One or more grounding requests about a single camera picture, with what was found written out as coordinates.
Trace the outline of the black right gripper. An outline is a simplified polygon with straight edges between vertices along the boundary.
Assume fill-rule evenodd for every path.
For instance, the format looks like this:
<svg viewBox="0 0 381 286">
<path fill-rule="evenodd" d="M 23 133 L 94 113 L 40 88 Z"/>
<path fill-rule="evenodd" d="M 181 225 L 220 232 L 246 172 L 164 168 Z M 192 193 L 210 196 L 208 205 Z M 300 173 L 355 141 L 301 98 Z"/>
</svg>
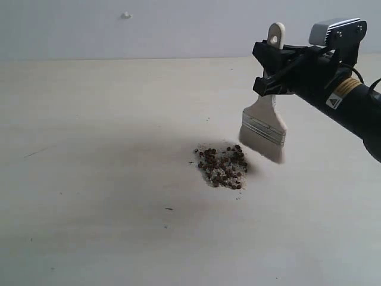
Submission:
<svg viewBox="0 0 381 286">
<path fill-rule="evenodd" d="M 338 50 L 293 45 L 278 49 L 266 40 L 256 42 L 252 54 L 263 68 L 263 75 L 253 85 L 259 96 L 325 98 L 341 60 Z"/>
</svg>

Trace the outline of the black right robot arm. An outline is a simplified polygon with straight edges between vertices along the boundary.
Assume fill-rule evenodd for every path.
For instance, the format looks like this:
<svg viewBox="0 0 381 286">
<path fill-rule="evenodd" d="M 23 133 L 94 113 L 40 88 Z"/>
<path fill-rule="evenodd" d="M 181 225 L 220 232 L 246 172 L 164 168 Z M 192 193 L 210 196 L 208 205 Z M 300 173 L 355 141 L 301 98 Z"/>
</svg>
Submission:
<svg viewBox="0 0 381 286">
<path fill-rule="evenodd" d="M 266 75 L 255 80 L 261 97 L 295 94 L 359 137 L 370 155 L 380 160 L 380 93 L 376 83 L 366 86 L 354 79 L 353 66 L 317 46 L 277 49 L 267 41 L 256 42 L 253 56 Z"/>
</svg>

